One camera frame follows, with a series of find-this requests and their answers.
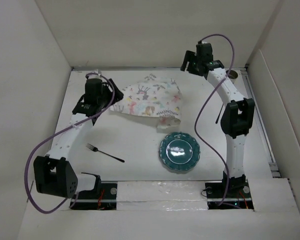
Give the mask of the patterned white cloth napkin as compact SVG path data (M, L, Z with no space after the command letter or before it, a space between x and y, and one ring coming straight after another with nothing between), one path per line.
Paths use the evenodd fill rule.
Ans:
M159 131L173 131L182 122L183 94L173 78L152 73L121 89L123 99L110 107L114 113L157 120Z

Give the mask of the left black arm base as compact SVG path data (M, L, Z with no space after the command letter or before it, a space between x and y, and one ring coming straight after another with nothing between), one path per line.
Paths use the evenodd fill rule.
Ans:
M115 181L103 181L100 190L84 190L74 196L69 208L82 211L112 211L117 209L118 183Z

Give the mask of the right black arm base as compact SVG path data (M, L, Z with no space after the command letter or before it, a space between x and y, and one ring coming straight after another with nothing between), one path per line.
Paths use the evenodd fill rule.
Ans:
M239 188L228 190L222 204L220 204L224 193L223 184L217 181L206 182L205 187L200 192L201 196L206 198L209 210L254 209L248 182Z

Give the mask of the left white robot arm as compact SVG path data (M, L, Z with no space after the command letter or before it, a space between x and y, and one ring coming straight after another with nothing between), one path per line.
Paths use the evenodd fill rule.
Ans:
M72 164L84 136L101 113L123 97L124 94L111 78L98 76L86 79L84 94L72 110L68 130L60 135L45 156L37 156L33 162L39 193L67 199L81 191L93 199L101 194L100 176L86 172L76 174Z

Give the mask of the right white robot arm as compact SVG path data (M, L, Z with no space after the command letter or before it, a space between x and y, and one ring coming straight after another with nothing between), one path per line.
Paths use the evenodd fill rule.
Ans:
M196 51L187 50L180 70L204 77L221 98L225 110L220 127L226 137L226 167L221 191L233 197L246 182L244 172L244 147L253 125L255 101L246 98L227 76L228 71L220 60L214 60L210 43L200 41Z

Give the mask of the brown paper cup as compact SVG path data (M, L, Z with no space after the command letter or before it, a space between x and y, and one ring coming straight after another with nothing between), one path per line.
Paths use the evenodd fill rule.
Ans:
M228 75L228 78L231 80L231 82L234 84L236 79L239 77L238 73L235 70L226 70L226 74Z

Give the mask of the black fork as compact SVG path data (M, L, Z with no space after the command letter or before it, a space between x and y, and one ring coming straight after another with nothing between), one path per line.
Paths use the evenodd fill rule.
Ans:
M86 144L86 147L87 147L89 150L91 150L91 151L93 151L93 152L95 152L95 153L99 152L99 153L102 153L102 154L104 154L104 155L106 155L106 156L108 156L108 157L111 157L111 158L113 158L113 159L115 159L115 160L117 160L117 161L119 161L119 162L121 162L121 163L125 163L125 160L123 160L123 159L121 159L121 158L118 158L118 157L116 157L116 156L110 155L110 154L108 154L108 153L105 153L104 151L99 150L96 146L93 146L93 145L90 144L90 143L87 143L87 144Z

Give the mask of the black spoon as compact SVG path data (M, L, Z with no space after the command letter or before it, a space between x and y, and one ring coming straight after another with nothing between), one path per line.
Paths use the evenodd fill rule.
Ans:
M220 110L219 110L219 113L218 113L217 118L215 120L215 124L218 124L218 122L219 122L219 119L220 119L223 107L224 107L224 105L222 105L221 108L220 108Z

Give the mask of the teal scalloped plate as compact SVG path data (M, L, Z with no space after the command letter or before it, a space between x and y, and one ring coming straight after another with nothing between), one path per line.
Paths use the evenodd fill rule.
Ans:
M185 132L166 135L159 145L159 158L170 170L186 172L200 160L201 149L197 140Z

